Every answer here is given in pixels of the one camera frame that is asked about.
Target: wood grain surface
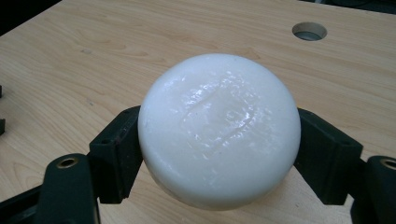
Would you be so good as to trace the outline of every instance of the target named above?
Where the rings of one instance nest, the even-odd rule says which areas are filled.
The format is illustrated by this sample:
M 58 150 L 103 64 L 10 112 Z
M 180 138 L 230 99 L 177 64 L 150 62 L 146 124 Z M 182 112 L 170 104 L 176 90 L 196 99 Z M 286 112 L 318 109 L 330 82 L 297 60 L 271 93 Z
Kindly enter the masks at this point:
M 396 158 L 396 17 L 295 0 L 63 0 L 0 37 L 0 201 L 41 184 L 45 168 L 88 144 L 154 80 L 194 55 L 237 54 L 273 71 L 299 107 Z M 303 41 L 291 29 L 327 29 Z M 131 197 L 103 223 L 350 223 L 292 168 L 265 198 L 227 212 L 164 193 L 143 164 Z

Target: black mechanical arm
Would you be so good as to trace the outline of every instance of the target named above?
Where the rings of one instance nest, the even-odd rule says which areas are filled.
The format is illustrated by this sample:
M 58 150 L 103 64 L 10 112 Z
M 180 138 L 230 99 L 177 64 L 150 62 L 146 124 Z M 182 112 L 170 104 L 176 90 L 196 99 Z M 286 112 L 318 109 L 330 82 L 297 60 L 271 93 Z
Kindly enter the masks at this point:
M 88 155 L 52 161 L 41 186 L 0 203 L 0 223 L 100 223 L 100 203 L 129 197 L 143 161 L 137 137 L 140 106 L 122 111 L 90 143 Z M 294 166 L 324 204 L 344 204 L 354 224 L 396 223 L 396 160 L 360 159 L 362 145 L 299 109 L 302 138 Z

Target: white round object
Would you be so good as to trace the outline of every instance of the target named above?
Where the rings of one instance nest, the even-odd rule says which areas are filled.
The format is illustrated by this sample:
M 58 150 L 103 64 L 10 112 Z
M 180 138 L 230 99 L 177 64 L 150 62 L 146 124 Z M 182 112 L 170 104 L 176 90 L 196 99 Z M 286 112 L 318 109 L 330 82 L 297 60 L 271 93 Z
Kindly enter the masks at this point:
M 156 182 L 189 205 L 227 210 L 276 186 L 300 145 L 300 117 L 269 70 L 206 54 L 159 77 L 139 113 L 139 142 Z

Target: screw hole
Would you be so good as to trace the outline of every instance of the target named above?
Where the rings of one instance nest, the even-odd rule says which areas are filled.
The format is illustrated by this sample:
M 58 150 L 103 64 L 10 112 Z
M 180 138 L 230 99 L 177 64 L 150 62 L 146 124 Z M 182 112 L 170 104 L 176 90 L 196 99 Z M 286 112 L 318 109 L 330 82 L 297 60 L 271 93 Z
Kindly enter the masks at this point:
M 59 169 L 67 169 L 70 168 L 74 165 L 76 165 L 78 163 L 78 159 L 75 157 L 71 157 L 71 158 L 66 158 L 62 161 L 60 161 L 56 166 Z
M 321 40 L 327 35 L 327 30 L 324 26 L 310 21 L 294 25 L 291 31 L 295 36 L 306 41 Z
M 389 159 L 382 159 L 381 163 L 384 166 L 388 167 L 389 169 L 396 170 L 396 161 L 392 161 Z

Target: wax-coated cheese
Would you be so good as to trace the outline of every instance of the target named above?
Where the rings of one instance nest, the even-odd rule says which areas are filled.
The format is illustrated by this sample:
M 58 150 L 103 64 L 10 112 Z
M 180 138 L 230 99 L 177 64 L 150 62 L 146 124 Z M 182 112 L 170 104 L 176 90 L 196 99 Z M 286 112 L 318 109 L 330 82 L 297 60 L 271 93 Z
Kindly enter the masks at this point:
M 276 186 L 293 165 L 300 118 L 268 69 L 228 54 L 175 65 L 141 106 L 139 142 L 156 182 L 183 203 L 227 210 Z

